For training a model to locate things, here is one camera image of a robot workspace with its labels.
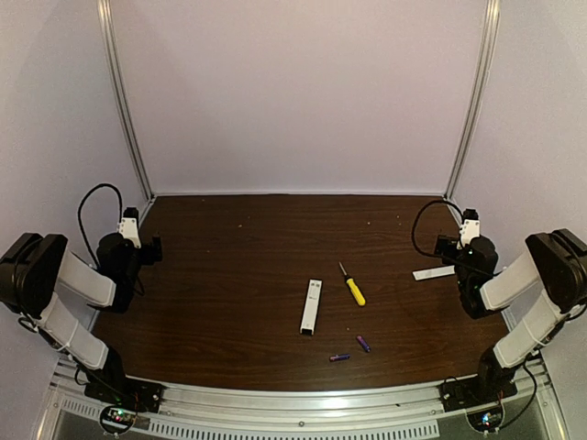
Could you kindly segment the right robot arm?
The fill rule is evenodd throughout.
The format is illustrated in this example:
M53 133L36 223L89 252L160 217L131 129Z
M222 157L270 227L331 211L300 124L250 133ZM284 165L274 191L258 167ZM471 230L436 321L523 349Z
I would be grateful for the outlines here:
M497 273L498 255L488 237L437 237L433 255L454 267L461 305L473 319L497 314L528 289L542 286L515 328L483 353L477 372L483 389L511 380L572 311L586 304L586 243L565 228L532 234L525 243L526 250Z

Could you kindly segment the aluminium front rail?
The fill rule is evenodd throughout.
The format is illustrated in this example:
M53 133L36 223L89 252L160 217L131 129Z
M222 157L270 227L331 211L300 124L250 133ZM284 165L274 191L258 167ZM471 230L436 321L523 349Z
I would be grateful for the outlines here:
M105 403L86 397L82 375L67 359L58 362L43 403L36 439L53 439L67 398L102 407L98 422L112 435L128 431L140 416L170 415L229 424L376 428L435 420L439 439L566 439L568 430L544 362L532 360L515 376L517 394L498 402L444 412L437 386L442 381L371 390L279 392L224 390L165 383L157 413L144 412L122 424L105 417Z

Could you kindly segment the purple battery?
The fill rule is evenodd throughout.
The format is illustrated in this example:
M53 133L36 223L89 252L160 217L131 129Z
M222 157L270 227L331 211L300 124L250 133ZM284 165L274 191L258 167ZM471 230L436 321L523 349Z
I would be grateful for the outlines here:
M330 362L338 362L350 359L350 354L338 354L329 357Z
M366 342L366 340L361 336L361 335L357 335L356 339L358 341L358 343L360 344L361 348L366 352L366 353L370 353L371 352L371 347L370 345Z

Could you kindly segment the aluminium corner post left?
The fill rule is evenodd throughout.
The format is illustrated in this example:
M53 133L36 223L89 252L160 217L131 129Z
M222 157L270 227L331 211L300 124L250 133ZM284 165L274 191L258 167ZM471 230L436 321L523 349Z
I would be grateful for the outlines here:
M108 0L98 0L96 5L105 46L105 60L111 78L116 110L118 112L123 137L127 145L128 155L136 174L141 193L144 199L150 202L155 198L155 194L152 190L146 166L139 149L138 138L127 99L122 64L116 44L116 30L112 2Z

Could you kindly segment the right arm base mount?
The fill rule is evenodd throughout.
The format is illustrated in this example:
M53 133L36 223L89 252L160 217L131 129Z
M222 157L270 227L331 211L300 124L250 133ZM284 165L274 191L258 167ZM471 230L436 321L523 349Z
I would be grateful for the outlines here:
M450 376L437 386L445 413L465 410L517 394L516 385L509 379L487 384L479 376L458 379Z

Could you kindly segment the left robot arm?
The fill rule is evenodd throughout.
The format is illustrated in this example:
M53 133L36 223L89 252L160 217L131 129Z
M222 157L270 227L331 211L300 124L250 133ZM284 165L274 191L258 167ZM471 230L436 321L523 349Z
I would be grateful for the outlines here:
M121 356L94 336L61 300L63 287L96 310L125 313L140 283L140 270L162 260L158 236L147 244L121 233L104 236L93 268L70 251L64 235L23 234L1 257L1 302L30 332L69 355L90 380L123 391Z

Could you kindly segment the white battery cover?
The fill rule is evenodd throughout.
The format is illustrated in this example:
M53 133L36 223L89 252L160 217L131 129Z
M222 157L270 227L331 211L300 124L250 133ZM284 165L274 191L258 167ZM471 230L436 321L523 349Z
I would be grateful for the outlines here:
M416 281L425 281L434 278L447 277L455 274L453 266L443 266L431 269L421 269L413 272Z

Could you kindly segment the yellow handled screwdriver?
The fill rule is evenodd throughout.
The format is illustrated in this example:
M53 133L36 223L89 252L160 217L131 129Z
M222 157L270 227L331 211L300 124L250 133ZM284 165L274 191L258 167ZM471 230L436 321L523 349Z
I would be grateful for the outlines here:
M349 289L352 297L354 298L356 304L359 307L365 306L366 299L365 299L363 293L361 292L359 286L357 285L356 281L354 281L354 279L347 273L344 265L341 262L339 262L338 265L341 270L342 276L344 277L345 283L348 286L348 289Z

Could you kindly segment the aluminium corner post right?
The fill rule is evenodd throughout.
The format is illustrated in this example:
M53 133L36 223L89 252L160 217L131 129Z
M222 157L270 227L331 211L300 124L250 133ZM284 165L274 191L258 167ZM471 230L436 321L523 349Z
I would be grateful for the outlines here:
M471 96L465 115L463 129L461 130L457 153L449 176L449 182L446 191L444 192L444 198L446 200L452 201L454 199L460 176L464 170L466 158L471 147L474 131L481 114L482 100L493 64L500 17L501 2L499 0L487 1L479 55L471 88Z

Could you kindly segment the aluminium corner post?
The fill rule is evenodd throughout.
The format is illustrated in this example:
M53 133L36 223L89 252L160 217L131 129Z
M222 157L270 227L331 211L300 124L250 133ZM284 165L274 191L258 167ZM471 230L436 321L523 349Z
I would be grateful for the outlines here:
M150 202L155 198L155 194L152 190L146 166L139 149L138 138L127 99L122 64L116 44L116 30L112 2L108 0L98 0L96 5L105 46L105 60L111 78L116 110L118 112L123 137L127 145L128 155L136 174L141 193L144 199Z
M461 130L457 153L449 176L449 182L446 191L444 192L444 198L446 200L452 201L454 199L460 176L464 170L466 158L471 147L474 131L481 114L482 100L493 64L500 17L501 2L499 0L487 1L479 55L471 88L471 96L465 115L463 129Z

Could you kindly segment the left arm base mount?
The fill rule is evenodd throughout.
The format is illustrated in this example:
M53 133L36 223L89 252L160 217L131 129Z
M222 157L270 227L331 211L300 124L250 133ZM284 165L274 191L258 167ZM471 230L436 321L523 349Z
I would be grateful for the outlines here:
M124 386L112 386L91 377L85 384L84 395L103 403L139 413L157 413L164 386L159 383L126 379Z

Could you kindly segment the white remote control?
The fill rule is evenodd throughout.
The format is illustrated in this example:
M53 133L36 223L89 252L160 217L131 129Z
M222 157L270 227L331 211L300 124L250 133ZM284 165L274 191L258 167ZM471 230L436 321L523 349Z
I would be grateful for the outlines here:
M305 306L299 329L301 335L312 336L315 332L322 285L323 282L321 280L311 279L308 282Z

